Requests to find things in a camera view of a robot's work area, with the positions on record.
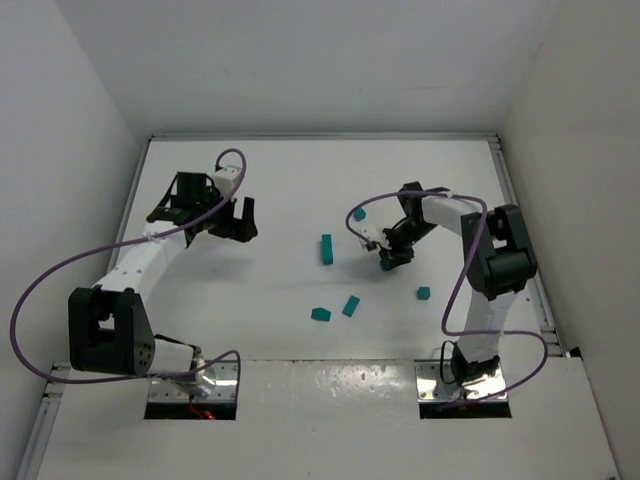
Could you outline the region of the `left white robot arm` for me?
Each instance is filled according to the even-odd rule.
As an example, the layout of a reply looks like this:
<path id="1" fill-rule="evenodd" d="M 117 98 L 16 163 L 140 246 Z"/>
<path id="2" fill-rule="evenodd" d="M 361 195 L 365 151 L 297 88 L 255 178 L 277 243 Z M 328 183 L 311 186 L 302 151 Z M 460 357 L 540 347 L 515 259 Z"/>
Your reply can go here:
<path id="1" fill-rule="evenodd" d="M 213 387 L 198 346 L 154 333 L 145 303 L 170 264 L 206 232 L 246 243 L 257 235 L 254 199 L 241 217 L 235 198 L 242 172 L 219 167 L 211 174 L 179 172 L 146 218 L 143 241 L 92 287 L 68 300 L 70 361 L 74 369 L 141 378 L 164 377 L 204 396 Z"/>

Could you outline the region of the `teal arch block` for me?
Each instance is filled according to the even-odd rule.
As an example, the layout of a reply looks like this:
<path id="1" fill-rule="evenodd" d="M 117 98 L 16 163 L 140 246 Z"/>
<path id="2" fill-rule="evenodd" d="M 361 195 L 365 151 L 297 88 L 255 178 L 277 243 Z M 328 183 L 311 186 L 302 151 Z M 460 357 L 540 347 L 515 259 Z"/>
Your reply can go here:
<path id="1" fill-rule="evenodd" d="M 333 241 L 330 234 L 321 235 L 320 258 L 323 265 L 332 265 L 334 262 Z"/>

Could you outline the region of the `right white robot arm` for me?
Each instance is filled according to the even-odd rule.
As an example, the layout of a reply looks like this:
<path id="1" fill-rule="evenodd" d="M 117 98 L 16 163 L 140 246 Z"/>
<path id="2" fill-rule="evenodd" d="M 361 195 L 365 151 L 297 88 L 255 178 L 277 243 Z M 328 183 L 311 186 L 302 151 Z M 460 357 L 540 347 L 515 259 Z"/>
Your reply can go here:
<path id="1" fill-rule="evenodd" d="M 429 190 L 418 182 L 398 191 L 404 217 L 385 228 L 379 250 L 385 271 L 410 263 L 413 246 L 441 226 L 462 239 L 462 279 L 472 289 L 466 324 L 454 343 L 451 382 L 461 386 L 493 375 L 499 364 L 499 335 L 516 294 L 536 275 L 537 260 L 520 209 L 507 204 L 493 210 L 486 202 L 445 187 Z"/>

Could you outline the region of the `small teal cube block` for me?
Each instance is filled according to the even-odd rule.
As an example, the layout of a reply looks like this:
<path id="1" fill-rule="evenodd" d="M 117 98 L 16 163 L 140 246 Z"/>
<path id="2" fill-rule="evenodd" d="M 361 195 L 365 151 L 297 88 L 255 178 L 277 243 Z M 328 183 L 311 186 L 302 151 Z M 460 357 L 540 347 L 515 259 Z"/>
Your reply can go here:
<path id="1" fill-rule="evenodd" d="M 366 212 L 359 208 L 354 212 L 353 217 L 356 221 L 362 221 L 366 218 Z"/>

